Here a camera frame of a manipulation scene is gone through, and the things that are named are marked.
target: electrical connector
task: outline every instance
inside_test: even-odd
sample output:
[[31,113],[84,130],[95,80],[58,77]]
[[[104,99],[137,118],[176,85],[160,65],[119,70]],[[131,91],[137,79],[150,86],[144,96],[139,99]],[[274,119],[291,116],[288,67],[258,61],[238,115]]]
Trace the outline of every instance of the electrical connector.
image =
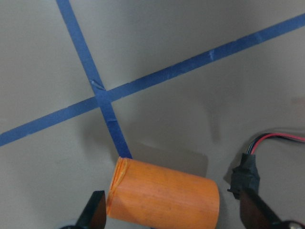
[[231,175],[231,188],[235,199],[239,199],[241,191],[251,188],[258,193],[260,177],[255,164],[255,155],[243,154],[240,165],[233,169]]

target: blue tape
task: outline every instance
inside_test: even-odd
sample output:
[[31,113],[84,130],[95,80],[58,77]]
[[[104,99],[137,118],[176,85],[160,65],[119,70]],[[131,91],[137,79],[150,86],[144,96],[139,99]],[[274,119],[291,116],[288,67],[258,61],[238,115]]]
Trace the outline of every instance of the blue tape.
[[132,158],[129,148],[124,139],[120,125],[115,117],[111,100],[108,92],[100,79],[99,73],[91,57],[90,51],[82,35],[81,29],[73,13],[69,0],[57,0],[58,7],[61,11],[63,20],[66,23],[67,29],[75,46],[76,52],[84,67],[88,80],[95,94],[98,106],[106,121],[108,130],[114,142],[114,145],[121,157]]
[[260,30],[248,36],[242,37],[234,42],[224,44],[218,48],[212,49],[210,51],[194,56],[188,60],[162,69],[158,72],[113,88],[108,91],[109,97],[111,98],[112,102],[116,101],[120,98],[129,96],[148,87],[170,80],[181,74],[187,73],[196,68],[243,51],[247,48],[253,47],[303,26],[305,26],[305,14],[301,14],[294,18],[288,19],[264,30]]
[[54,113],[48,114],[44,117],[4,132],[0,135],[0,146],[34,134],[40,130],[46,129],[52,125],[61,123],[95,108],[98,108],[98,104],[96,98],[92,97]]

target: gray floor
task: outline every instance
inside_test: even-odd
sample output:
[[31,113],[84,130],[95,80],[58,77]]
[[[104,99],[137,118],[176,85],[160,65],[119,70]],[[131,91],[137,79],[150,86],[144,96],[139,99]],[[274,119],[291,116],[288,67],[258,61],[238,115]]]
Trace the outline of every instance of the gray floor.
[[[305,12],[305,2],[71,1],[107,90]],[[93,96],[55,1],[0,2],[0,133]],[[226,190],[261,131],[305,132],[305,28],[114,102],[135,159],[213,179],[218,229],[242,229]],[[304,146],[265,141],[260,195],[304,221]],[[0,148],[2,228],[55,229],[109,187],[117,153],[99,109]],[[106,228],[145,228],[108,219]]]

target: cable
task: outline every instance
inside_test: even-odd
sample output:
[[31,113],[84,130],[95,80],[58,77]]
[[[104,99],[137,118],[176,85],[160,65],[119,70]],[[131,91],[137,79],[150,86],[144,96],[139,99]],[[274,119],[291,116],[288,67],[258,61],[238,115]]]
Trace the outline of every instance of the cable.
[[252,143],[249,145],[249,147],[247,149],[246,154],[253,155],[256,148],[262,141],[264,141],[267,138],[274,138],[274,137],[283,138],[283,139],[287,139],[287,140],[295,141],[295,142],[305,143],[305,137],[299,137],[299,136],[284,134],[284,133],[265,133],[265,134],[259,135],[252,141]]

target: orange cylinder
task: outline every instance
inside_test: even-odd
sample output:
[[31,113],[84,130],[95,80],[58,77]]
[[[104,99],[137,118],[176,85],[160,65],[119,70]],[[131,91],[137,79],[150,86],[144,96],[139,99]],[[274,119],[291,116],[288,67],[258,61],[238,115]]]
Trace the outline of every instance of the orange cylinder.
[[214,229],[219,192],[214,181],[119,158],[107,215],[157,229]]

